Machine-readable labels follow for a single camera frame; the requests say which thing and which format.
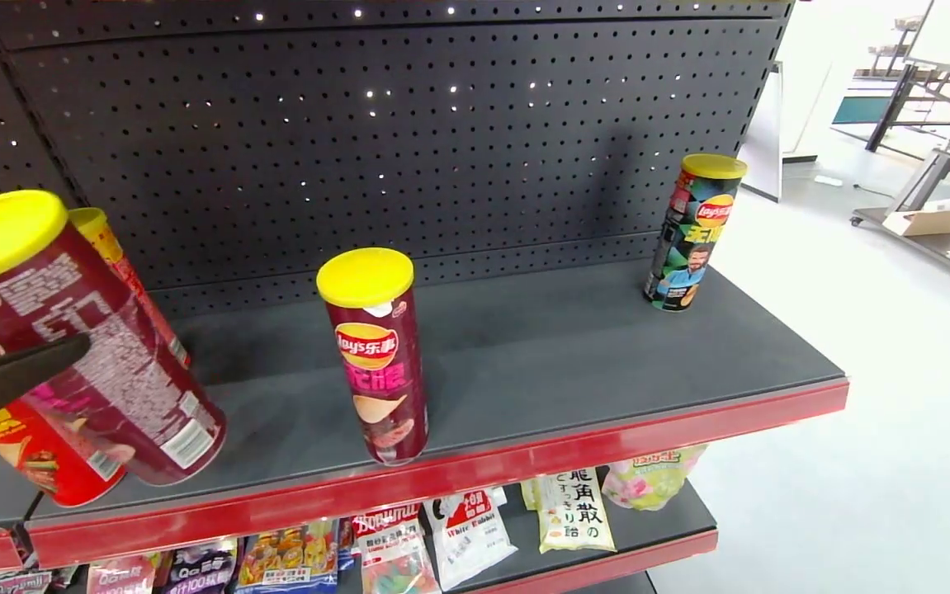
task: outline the white snack bag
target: white snack bag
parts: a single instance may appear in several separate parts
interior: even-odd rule
[[[423,503],[433,532],[437,581],[443,591],[474,578],[518,550],[504,529],[491,489],[461,493],[459,503],[456,497]],[[452,508],[451,515],[443,512],[443,503],[446,510]]]
[[[617,550],[596,469],[538,477],[534,487],[540,552],[549,550]]]

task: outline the nutrition label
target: nutrition label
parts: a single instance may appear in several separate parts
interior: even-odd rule
[[[74,260],[67,253],[60,253],[46,267],[31,268],[0,282],[0,297],[17,314],[26,316],[79,279],[82,279],[82,274]]]
[[[91,328],[89,354],[74,368],[146,436],[162,445],[173,436],[168,428],[176,422],[173,411],[181,390],[123,320],[135,308],[138,305],[131,300]]]

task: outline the candy bag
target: candy bag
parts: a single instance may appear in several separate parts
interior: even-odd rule
[[[53,582],[53,572],[14,572],[0,574],[0,593],[6,594],[44,594]]]
[[[603,481],[603,495],[621,507],[641,511],[662,510],[679,489],[706,445],[638,455],[610,465]]]
[[[88,594],[151,594],[159,553],[132,555],[89,564]]]
[[[491,490],[462,493],[451,515],[446,515],[441,499],[423,504],[432,527],[442,590],[452,590],[518,550],[504,529],[496,500]]]
[[[417,503],[355,516],[364,594],[441,594],[418,517]]]
[[[540,552],[547,550],[615,550],[607,511],[599,496],[596,469],[538,477],[537,522]]]
[[[248,538],[237,594],[331,594],[338,584],[338,520]]]
[[[339,518],[339,551],[338,551],[338,564],[339,572],[345,572],[348,568],[352,568],[354,564],[354,558],[357,555],[354,554],[354,544],[353,544],[353,519],[352,518]]]
[[[67,565],[67,567],[53,570],[53,582],[51,583],[53,590],[64,590],[71,586],[71,582],[74,582],[75,579],[75,573],[81,567],[82,565]]]
[[[236,550],[235,538],[174,550],[168,554],[170,573],[162,594],[225,593],[236,571]]]

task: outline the gummy candy bag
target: gummy candy bag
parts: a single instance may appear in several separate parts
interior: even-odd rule
[[[683,488],[683,481],[704,451],[706,444],[701,444],[611,463],[603,481],[603,495],[621,507],[662,510]]]
[[[411,503],[354,516],[364,594],[442,594]]]

